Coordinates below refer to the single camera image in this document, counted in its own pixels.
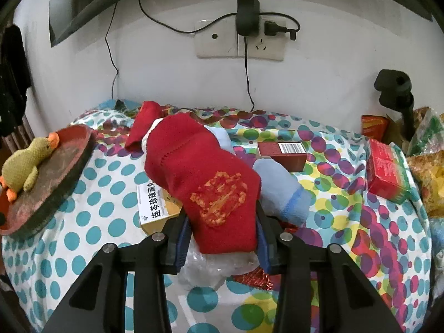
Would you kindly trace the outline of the red foil candy bar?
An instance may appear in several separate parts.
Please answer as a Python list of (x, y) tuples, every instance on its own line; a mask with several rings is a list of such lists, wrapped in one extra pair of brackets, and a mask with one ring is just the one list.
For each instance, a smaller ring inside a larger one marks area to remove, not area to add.
[(281, 275), (270, 275), (261, 267), (254, 269), (246, 274), (233, 275), (233, 280), (252, 288), (266, 291), (278, 291), (281, 287)]

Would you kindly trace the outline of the clear plastic bag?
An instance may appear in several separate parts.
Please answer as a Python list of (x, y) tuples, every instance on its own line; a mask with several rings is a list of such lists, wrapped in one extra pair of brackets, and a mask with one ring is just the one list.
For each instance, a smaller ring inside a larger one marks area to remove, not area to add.
[(255, 252), (203, 254), (192, 237), (185, 264), (178, 273), (178, 282), (187, 290), (195, 287), (218, 290), (227, 278), (250, 273), (258, 267)]

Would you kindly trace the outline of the yellow medicine box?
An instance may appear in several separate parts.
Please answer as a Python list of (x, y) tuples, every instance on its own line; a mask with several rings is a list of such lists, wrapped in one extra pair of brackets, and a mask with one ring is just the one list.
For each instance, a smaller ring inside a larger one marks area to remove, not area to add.
[(137, 185), (138, 214), (146, 235), (162, 231), (166, 221), (179, 215), (182, 203), (152, 181)]

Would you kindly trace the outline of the light blue sock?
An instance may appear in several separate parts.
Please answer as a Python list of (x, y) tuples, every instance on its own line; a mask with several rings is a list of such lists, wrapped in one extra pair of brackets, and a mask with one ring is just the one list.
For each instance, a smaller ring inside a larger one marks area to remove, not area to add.
[(312, 196), (283, 165), (257, 159), (253, 169), (261, 178), (260, 203), (264, 213), (294, 226), (303, 226)]
[(229, 138), (229, 135), (226, 131), (226, 129), (221, 128), (221, 127), (214, 127), (214, 126), (209, 126), (209, 125), (205, 125), (205, 128), (207, 130), (210, 131), (211, 134), (213, 134), (213, 136), (216, 137), (216, 139), (218, 140), (218, 143), (221, 147), (221, 149), (235, 155), (236, 153), (234, 152), (233, 146), (232, 146), (232, 142)]

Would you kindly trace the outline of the yellow knitted duck toy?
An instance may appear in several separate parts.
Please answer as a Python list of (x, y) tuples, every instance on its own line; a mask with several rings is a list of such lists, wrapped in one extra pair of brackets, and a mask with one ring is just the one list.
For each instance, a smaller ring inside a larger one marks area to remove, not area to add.
[(51, 132), (47, 137), (34, 138), (27, 148), (17, 150), (1, 168), (1, 188), (9, 203), (17, 200), (21, 192), (32, 190), (38, 179), (38, 166), (52, 155), (59, 145), (59, 135)]

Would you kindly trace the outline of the red sock with gold print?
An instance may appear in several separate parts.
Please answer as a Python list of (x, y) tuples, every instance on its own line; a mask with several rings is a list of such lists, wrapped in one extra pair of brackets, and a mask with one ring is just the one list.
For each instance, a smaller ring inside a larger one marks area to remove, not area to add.
[(145, 172), (182, 203), (201, 253), (255, 250), (261, 179), (250, 166), (185, 113), (161, 119), (146, 148)]

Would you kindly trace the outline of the red green flat box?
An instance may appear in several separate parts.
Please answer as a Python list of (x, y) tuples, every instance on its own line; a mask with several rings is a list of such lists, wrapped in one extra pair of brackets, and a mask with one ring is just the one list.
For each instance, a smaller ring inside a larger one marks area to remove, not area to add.
[(400, 152), (393, 146), (374, 139), (369, 140), (369, 148), (368, 190), (393, 203), (404, 203), (410, 185)]

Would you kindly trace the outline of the red round tray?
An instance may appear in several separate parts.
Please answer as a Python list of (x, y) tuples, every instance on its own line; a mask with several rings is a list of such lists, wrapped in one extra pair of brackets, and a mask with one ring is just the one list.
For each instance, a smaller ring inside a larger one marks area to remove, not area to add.
[(52, 219), (77, 185), (93, 152), (93, 131), (86, 125), (70, 125), (57, 132), (60, 145), (38, 167), (33, 189), (20, 193), (13, 203), (1, 194), (1, 235), (13, 239), (32, 237)]

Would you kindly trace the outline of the yellow snack bag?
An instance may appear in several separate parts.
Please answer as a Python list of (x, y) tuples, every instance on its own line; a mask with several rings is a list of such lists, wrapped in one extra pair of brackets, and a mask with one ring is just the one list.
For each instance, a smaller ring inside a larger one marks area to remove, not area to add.
[(418, 182), (429, 217), (443, 217), (443, 150), (407, 158), (412, 176)]

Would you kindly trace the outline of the dark red barcode box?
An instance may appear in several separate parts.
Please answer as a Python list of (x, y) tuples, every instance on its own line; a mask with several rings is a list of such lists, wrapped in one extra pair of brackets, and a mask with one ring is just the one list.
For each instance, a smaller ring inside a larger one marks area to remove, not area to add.
[(257, 156), (273, 159), (289, 172), (302, 172), (307, 160), (307, 152), (301, 142), (259, 142)]

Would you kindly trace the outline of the red snack packet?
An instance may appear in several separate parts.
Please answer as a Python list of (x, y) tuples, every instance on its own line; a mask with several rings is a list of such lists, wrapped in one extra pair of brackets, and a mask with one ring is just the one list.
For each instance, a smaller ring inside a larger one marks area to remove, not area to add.
[(361, 134), (367, 138), (382, 141), (388, 128), (388, 118), (375, 115), (363, 115), (361, 117)]

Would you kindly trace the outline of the black hanging garment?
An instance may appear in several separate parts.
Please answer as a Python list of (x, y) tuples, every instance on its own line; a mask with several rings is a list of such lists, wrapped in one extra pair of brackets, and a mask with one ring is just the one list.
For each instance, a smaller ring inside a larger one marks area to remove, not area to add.
[(1, 40), (1, 136), (7, 137), (22, 125), (31, 75), (20, 28), (7, 27)]

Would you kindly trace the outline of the black power adapter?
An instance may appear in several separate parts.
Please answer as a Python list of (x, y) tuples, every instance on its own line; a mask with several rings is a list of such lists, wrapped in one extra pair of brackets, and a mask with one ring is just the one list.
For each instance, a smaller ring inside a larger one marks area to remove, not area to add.
[(260, 31), (260, 2), (237, 0), (236, 31), (243, 37), (255, 37)]

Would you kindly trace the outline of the black wall plug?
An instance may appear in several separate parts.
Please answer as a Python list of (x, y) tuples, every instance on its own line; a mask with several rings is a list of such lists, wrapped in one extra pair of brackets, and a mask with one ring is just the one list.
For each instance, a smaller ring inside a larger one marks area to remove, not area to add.
[(263, 32), (264, 32), (265, 36), (270, 36), (270, 37), (276, 36), (276, 35), (278, 35), (278, 33), (289, 33), (290, 40), (295, 41), (296, 34), (297, 34), (298, 30), (297, 29), (289, 29), (285, 26), (280, 26), (276, 22), (265, 21)]

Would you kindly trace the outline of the white wall socket plate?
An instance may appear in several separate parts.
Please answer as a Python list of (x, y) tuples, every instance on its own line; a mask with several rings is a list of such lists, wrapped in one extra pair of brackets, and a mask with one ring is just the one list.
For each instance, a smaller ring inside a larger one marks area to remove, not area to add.
[[(288, 33), (279, 32), (276, 36), (264, 33), (266, 21), (276, 22), (286, 27), (286, 21), (281, 17), (261, 17), (260, 31), (256, 37), (247, 38), (248, 57), (283, 61)], [(241, 58), (244, 57), (244, 37), (236, 30), (236, 19), (228, 17), (216, 22), (202, 32), (194, 35), (194, 47), (198, 58)]]

